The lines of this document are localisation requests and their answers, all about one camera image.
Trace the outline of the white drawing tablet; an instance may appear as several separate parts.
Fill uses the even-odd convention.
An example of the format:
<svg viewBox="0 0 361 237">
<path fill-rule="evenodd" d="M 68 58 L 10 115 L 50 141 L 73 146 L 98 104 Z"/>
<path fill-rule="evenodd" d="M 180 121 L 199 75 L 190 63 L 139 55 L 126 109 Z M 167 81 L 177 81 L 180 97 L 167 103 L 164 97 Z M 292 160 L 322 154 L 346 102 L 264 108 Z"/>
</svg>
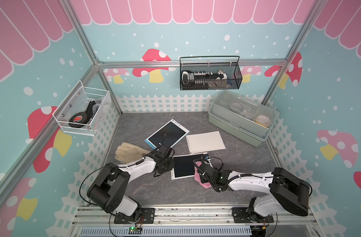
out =
<svg viewBox="0 0 361 237">
<path fill-rule="evenodd" d="M 174 156 L 174 168 L 171 170 L 171 179 L 177 180 L 182 178 L 194 177 L 195 166 L 193 161 L 195 159 L 205 158 L 208 153 L 190 154 Z"/>
<path fill-rule="evenodd" d="M 219 131 L 186 136 L 190 154 L 226 149 Z"/>
</svg>

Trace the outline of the blue framed drawing tablet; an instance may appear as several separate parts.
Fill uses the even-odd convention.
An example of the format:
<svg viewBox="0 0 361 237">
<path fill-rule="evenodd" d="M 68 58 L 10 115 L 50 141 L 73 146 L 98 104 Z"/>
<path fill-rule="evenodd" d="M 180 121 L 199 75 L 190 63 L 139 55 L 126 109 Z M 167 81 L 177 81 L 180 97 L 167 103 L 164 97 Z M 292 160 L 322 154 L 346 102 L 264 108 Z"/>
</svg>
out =
<svg viewBox="0 0 361 237">
<path fill-rule="evenodd" d="M 145 139 L 145 142 L 152 148 L 165 145 L 173 148 L 181 139 L 188 135 L 189 130 L 179 122 L 171 119 L 160 129 Z"/>
</svg>

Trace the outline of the white drawing tablet front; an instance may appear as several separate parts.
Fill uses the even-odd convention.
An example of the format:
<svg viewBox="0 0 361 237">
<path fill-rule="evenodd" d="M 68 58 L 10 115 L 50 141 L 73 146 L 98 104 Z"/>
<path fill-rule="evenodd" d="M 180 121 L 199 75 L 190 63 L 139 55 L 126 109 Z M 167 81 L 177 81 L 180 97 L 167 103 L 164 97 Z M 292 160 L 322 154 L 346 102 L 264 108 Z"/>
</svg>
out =
<svg viewBox="0 0 361 237">
<path fill-rule="evenodd" d="M 226 149 L 219 131 L 186 136 L 190 154 Z"/>
</svg>

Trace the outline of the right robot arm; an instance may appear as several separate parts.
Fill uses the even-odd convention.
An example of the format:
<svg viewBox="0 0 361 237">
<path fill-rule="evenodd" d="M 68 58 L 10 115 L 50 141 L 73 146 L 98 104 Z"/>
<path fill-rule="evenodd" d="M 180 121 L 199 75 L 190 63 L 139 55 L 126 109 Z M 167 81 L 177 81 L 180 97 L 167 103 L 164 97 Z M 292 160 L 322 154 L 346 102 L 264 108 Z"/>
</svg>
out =
<svg viewBox="0 0 361 237">
<path fill-rule="evenodd" d="M 209 183 L 218 193 L 246 190 L 266 194 L 251 198 L 249 206 L 238 214 L 245 222 L 271 223 L 271 214 L 279 211 L 308 216 L 312 186 L 281 167 L 266 173 L 241 173 L 217 169 L 206 158 L 195 159 L 193 164 L 201 182 Z"/>
</svg>

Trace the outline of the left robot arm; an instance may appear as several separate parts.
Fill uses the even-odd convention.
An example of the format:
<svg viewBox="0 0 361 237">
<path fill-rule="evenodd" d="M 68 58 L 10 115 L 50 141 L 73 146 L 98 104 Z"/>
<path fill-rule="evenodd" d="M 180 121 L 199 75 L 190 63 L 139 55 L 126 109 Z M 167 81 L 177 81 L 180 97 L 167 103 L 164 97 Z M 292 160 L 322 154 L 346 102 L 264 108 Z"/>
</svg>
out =
<svg viewBox="0 0 361 237">
<path fill-rule="evenodd" d="M 115 165 L 108 163 L 87 190 L 87 197 L 106 213 L 118 212 L 131 218 L 140 216 L 141 206 L 125 195 L 128 184 L 149 173 L 160 176 L 174 168 L 173 148 L 161 144 L 151 152 L 141 154 L 137 161 Z"/>
</svg>

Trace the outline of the beige work glove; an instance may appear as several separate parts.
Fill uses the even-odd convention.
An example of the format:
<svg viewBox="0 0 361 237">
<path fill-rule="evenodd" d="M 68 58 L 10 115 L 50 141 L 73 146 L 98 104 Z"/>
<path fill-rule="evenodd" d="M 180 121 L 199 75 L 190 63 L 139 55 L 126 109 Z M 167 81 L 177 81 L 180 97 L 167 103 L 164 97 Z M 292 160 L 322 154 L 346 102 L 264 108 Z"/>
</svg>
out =
<svg viewBox="0 0 361 237">
<path fill-rule="evenodd" d="M 136 162 L 143 158 L 143 154 L 149 154 L 150 151 L 137 145 L 123 142 L 118 146 L 115 152 L 115 159 L 123 164 Z"/>
</svg>

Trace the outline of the green translucent storage box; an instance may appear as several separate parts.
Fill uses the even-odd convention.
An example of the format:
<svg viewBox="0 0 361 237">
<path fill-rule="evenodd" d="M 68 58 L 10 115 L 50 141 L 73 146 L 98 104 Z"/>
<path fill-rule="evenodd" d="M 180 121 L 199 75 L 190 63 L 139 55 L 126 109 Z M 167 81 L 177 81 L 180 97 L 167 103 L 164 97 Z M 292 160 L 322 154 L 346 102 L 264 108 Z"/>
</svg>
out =
<svg viewBox="0 0 361 237">
<path fill-rule="evenodd" d="M 211 103 L 209 122 L 258 147 L 269 136 L 279 112 L 231 91 L 221 92 Z"/>
</svg>

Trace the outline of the black tape roll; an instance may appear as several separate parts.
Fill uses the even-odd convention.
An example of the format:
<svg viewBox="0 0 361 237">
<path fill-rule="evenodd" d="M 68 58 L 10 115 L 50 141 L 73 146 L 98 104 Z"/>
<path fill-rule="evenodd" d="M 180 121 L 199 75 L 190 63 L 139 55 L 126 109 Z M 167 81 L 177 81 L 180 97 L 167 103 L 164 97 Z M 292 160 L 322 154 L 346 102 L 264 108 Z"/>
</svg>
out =
<svg viewBox="0 0 361 237">
<path fill-rule="evenodd" d="M 75 114 L 69 121 L 69 126 L 72 128 L 82 128 L 89 121 L 89 116 L 86 112 L 79 112 Z"/>
</svg>

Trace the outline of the clear acrylic wall bin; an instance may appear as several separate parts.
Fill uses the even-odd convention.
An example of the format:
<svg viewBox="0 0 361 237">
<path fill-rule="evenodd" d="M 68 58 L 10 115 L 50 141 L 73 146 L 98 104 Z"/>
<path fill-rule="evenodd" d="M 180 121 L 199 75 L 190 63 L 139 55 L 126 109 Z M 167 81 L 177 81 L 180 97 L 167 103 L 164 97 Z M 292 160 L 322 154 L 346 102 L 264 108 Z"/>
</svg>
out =
<svg viewBox="0 0 361 237">
<path fill-rule="evenodd" d="M 111 106 L 110 92 L 86 87 L 78 82 L 73 92 L 53 112 L 53 117 L 64 133 L 95 136 L 99 125 Z M 69 126 L 70 119 L 79 112 L 86 112 L 89 121 L 82 128 Z"/>
</svg>

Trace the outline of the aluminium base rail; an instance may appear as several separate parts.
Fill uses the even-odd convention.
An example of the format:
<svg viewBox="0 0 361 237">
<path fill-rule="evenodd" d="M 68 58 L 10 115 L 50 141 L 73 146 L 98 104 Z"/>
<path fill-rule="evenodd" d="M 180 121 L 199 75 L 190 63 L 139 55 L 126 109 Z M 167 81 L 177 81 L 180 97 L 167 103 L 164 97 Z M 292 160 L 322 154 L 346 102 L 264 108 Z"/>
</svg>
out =
<svg viewBox="0 0 361 237">
<path fill-rule="evenodd" d="M 69 237 L 321 237 L 312 213 L 299 217 L 285 211 L 261 223 L 245 223 L 238 210 L 245 203 L 154 205 L 151 224 L 115 224 L 100 208 L 81 207 Z"/>
</svg>

